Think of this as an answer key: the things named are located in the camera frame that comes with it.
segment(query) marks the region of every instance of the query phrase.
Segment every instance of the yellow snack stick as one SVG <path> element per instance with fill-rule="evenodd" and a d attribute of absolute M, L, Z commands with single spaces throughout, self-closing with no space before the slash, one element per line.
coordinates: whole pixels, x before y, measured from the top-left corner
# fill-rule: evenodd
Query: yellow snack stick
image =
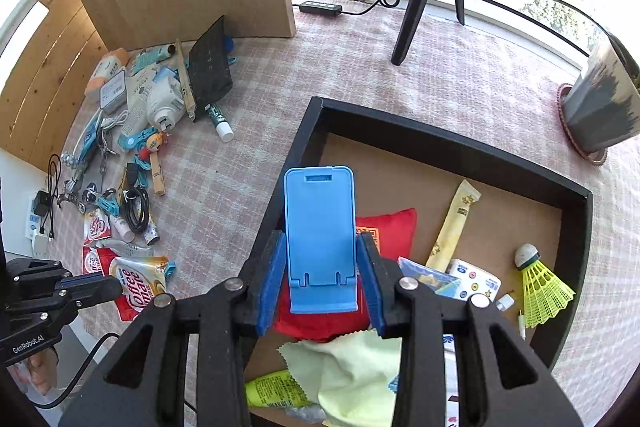
<path fill-rule="evenodd" d="M 249 407 L 302 407 L 311 403 L 288 369 L 247 382 L 244 391 Z"/>
<path fill-rule="evenodd" d="M 466 216 L 469 213 L 471 203 L 475 203 L 480 199 L 480 192 L 475 190 L 466 180 L 456 190 L 449 212 L 444 220 L 444 224 L 440 229 L 435 245 L 431 249 L 429 258 L 425 266 L 444 272 L 449 266 L 449 261 L 453 257 L 453 252 L 458 245 L 462 229 L 466 223 Z"/>

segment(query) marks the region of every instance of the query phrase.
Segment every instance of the silver bolt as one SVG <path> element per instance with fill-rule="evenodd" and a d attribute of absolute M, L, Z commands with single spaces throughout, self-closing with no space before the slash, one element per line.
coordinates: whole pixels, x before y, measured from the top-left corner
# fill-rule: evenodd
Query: silver bolt
<path fill-rule="evenodd" d="M 238 279 L 238 277 L 231 277 L 231 279 L 225 281 L 225 288 L 230 292 L 237 292 L 241 290 L 243 286 L 244 282 L 242 279 Z"/>
<path fill-rule="evenodd" d="M 418 282 L 413 277 L 402 277 L 400 287 L 405 290 L 415 290 L 418 287 Z"/>
<path fill-rule="evenodd" d="M 166 308 L 169 304 L 171 304 L 172 298 L 168 293 L 161 293 L 160 295 L 156 295 L 154 297 L 154 306 L 156 308 Z"/>
<path fill-rule="evenodd" d="M 471 301 L 471 304 L 473 304 L 473 306 L 475 306 L 476 308 L 486 308 L 489 304 L 491 304 L 489 297 L 487 297 L 483 293 L 474 293 L 469 297 L 469 300 Z"/>

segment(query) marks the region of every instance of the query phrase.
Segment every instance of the flower pot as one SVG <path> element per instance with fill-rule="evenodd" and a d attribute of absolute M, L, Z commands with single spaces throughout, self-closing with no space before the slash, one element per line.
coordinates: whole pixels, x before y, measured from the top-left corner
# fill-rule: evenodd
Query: flower pot
<path fill-rule="evenodd" d="M 602 39 L 562 102 L 562 115 L 587 154 L 640 133 L 638 65 L 613 35 Z"/>

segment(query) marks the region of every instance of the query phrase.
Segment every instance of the tablecloth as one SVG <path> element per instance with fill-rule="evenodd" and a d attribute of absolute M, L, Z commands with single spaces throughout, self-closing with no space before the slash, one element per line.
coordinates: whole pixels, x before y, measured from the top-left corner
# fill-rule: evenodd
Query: tablecloth
<path fill-rule="evenodd" d="M 393 66 L 389 58 L 402 16 L 402 10 L 383 7 L 337 19 L 296 10 L 295 38 L 236 41 L 234 88 L 219 104 L 234 140 L 223 144 L 209 120 L 185 119 L 162 152 L 166 195 L 152 197 L 152 207 L 158 250 L 178 266 L 169 290 L 177 298 L 193 296 L 238 273 L 311 96 L 439 126 L 593 192 L 586 279 L 553 375 L 585 424 L 594 425 L 640 361 L 640 140 L 612 147 L 602 168 L 587 164 L 571 149 L 556 113 L 556 89 L 574 77 L 519 45 L 456 22 L 423 16 L 406 60 Z M 83 104 L 66 149 L 93 111 Z M 114 165 L 107 181 L 117 185 L 121 170 Z M 56 215 L 50 256 L 78 274 L 81 242 L 81 216 L 66 203 Z M 82 311 L 82 317 L 96 337 L 126 327 L 113 303 Z M 194 371 L 190 357 L 190 399 Z"/>

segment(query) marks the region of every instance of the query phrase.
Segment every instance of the orange qr code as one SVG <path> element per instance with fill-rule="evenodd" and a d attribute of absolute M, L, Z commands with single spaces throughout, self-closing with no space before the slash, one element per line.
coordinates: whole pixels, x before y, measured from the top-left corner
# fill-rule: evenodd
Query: orange qr code
<path fill-rule="evenodd" d="M 373 242 L 376 244 L 376 248 L 380 251 L 380 232 L 373 227 L 356 227 L 356 233 L 369 232 L 373 237 Z"/>

